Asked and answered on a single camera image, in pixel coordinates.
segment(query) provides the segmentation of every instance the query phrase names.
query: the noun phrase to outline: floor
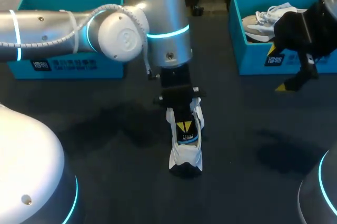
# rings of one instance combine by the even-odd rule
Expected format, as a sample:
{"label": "floor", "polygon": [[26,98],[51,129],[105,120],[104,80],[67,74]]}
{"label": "floor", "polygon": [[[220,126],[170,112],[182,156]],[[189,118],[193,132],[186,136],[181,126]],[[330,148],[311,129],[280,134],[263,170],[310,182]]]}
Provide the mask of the floor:
{"label": "floor", "polygon": [[0,65],[0,99],[59,137],[78,177],[87,224],[300,224],[296,196],[335,142],[335,75],[296,94],[286,76],[239,77],[227,16],[191,17],[194,85],[207,92],[203,174],[169,173],[171,142],[160,93],[141,58],[123,80],[16,81]]}

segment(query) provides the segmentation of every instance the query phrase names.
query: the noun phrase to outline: shoe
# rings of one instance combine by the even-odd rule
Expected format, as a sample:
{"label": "shoe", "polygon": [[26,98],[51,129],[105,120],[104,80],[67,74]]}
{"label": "shoe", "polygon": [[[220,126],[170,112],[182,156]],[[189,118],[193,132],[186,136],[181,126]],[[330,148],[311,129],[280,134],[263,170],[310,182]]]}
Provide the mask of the shoe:
{"label": "shoe", "polygon": [[242,19],[242,25],[248,37],[255,41],[268,42],[275,36],[275,23],[286,12],[303,13],[305,11],[305,9],[297,9],[289,3],[285,3],[279,6],[272,6],[267,12],[256,12],[255,15],[245,17]]}
{"label": "shoe", "polygon": [[204,118],[200,107],[200,98],[191,103],[191,120],[175,123],[172,108],[166,111],[166,120],[171,125],[172,150],[168,168],[178,176],[197,176],[201,173],[201,130]]}

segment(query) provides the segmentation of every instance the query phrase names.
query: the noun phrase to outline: shoe lace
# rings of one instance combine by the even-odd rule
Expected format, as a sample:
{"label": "shoe lace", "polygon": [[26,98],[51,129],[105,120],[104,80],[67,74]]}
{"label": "shoe lace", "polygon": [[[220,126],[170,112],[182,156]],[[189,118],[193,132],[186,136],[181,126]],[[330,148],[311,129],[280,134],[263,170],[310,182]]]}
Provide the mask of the shoe lace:
{"label": "shoe lace", "polygon": [[269,7],[267,12],[256,12],[256,19],[260,24],[265,22],[276,22],[279,20],[279,17],[274,14],[277,10],[277,6]]}

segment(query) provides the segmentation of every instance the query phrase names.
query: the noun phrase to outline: yellow tag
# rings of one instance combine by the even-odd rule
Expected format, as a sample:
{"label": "yellow tag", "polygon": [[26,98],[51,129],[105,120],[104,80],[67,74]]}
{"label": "yellow tag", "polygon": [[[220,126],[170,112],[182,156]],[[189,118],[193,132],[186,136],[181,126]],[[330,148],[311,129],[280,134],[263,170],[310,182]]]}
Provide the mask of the yellow tag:
{"label": "yellow tag", "polygon": [[275,46],[275,44],[273,43],[273,44],[272,44],[272,47],[269,49],[269,52],[268,52],[268,55],[267,55],[267,56],[269,56],[275,49],[276,49],[276,46]]}
{"label": "yellow tag", "polygon": [[189,131],[192,121],[185,121],[186,133]]}
{"label": "yellow tag", "polygon": [[286,91],[284,83],[277,87],[275,91]]}
{"label": "yellow tag", "polygon": [[184,122],[178,122],[177,125],[180,127],[183,132],[185,132]]}
{"label": "yellow tag", "polygon": [[178,122],[177,125],[180,127],[181,130],[183,130],[184,133],[187,133],[190,129],[192,121],[184,121],[184,122]]}

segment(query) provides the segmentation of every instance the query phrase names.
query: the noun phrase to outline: cardboard box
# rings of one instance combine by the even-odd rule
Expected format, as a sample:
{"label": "cardboard box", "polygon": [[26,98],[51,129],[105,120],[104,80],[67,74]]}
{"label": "cardboard box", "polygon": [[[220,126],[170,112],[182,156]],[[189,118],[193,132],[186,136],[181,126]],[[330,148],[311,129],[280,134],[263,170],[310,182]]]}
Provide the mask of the cardboard box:
{"label": "cardboard box", "polygon": [[[284,50],[279,57],[267,58],[272,43],[249,43],[242,19],[266,12],[270,6],[289,2],[296,8],[306,9],[318,0],[232,0],[229,31],[240,75],[295,74],[300,70],[297,52]],[[317,62],[319,73],[337,73],[337,51]]]}
{"label": "cardboard box", "polygon": [[[64,9],[82,12],[104,4],[120,4],[124,0],[22,0],[18,10]],[[22,60],[8,63],[16,79],[120,79],[123,63],[102,54],[78,53],[41,60]]]}

